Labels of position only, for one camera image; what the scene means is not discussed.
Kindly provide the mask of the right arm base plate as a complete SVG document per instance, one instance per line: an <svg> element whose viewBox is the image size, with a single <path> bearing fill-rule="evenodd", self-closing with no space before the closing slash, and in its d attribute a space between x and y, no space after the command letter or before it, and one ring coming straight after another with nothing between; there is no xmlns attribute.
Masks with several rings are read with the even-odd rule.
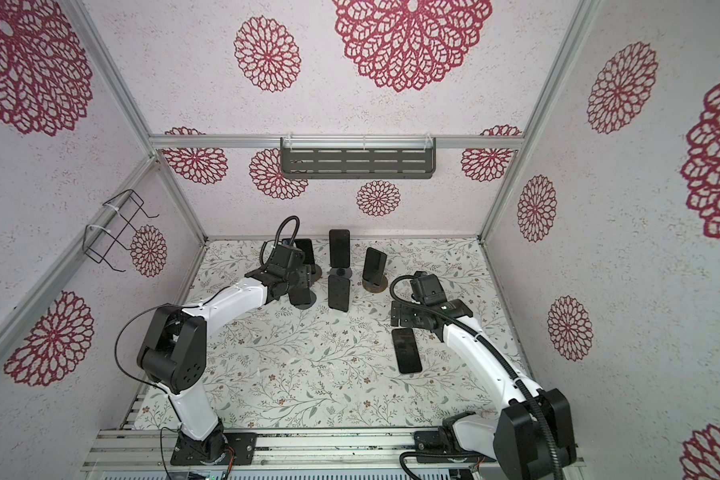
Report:
<svg viewBox="0 0 720 480"><path fill-rule="evenodd" d="M443 428L417 430L413 438L418 462L435 463L448 460L449 455L454 453L453 444Z"/></svg>

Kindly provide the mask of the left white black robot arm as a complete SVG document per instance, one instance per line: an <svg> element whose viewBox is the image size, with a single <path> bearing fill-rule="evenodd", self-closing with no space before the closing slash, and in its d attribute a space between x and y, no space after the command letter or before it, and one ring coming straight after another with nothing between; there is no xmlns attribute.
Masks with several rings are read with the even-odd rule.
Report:
<svg viewBox="0 0 720 480"><path fill-rule="evenodd" d="M279 241L259 268L210 298L194 306L156 308L136 361L150 380L167 391L184 439L202 443L223 435L221 420L201 382L209 337L283 296L289 296L294 305L308 299L311 273L306 254L296 242Z"/></svg>

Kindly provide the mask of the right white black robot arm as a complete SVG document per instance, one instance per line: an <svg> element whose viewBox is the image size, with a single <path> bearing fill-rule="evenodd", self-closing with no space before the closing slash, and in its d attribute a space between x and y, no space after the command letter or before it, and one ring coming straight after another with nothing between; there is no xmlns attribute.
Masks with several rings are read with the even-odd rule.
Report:
<svg viewBox="0 0 720 480"><path fill-rule="evenodd" d="M410 458L493 460L508 479L564 477L563 469L577 455L570 403L559 390L545 390L525 375L494 346L460 300L434 307L394 300L391 316L414 317L416 329L436 333L499 409L492 421L469 412L450 417L438 430L443 446L401 453L399 464L409 478L418 477L407 465Z"/></svg>

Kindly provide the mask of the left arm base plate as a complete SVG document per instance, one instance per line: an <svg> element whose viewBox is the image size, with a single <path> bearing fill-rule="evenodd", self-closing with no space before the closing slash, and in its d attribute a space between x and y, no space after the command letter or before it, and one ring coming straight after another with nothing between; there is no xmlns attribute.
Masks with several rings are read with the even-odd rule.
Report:
<svg viewBox="0 0 720 480"><path fill-rule="evenodd" d="M255 433L223 433L194 440L180 432L169 461L171 466L251 465L258 436Z"/></svg>

